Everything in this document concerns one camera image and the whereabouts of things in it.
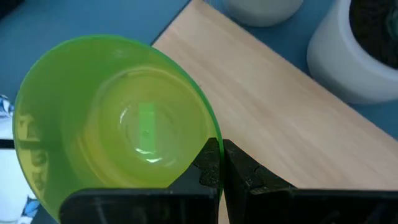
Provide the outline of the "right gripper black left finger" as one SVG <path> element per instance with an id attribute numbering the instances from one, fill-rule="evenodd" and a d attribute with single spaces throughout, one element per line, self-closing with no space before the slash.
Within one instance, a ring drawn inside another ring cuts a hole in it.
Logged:
<path id="1" fill-rule="evenodd" d="M 217 224 L 221 153 L 209 138 L 188 169 L 162 189 L 82 189 L 61 204 L 61 223 Z"/>

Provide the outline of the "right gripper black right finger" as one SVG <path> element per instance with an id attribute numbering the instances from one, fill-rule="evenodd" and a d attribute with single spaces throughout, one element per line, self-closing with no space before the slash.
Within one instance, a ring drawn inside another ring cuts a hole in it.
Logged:
<path id="1" fill-rule="evenodd" d="M 229 139 L 224 192 L 230 223 L 397 223 L 397 192 L 300 189 Z"/>

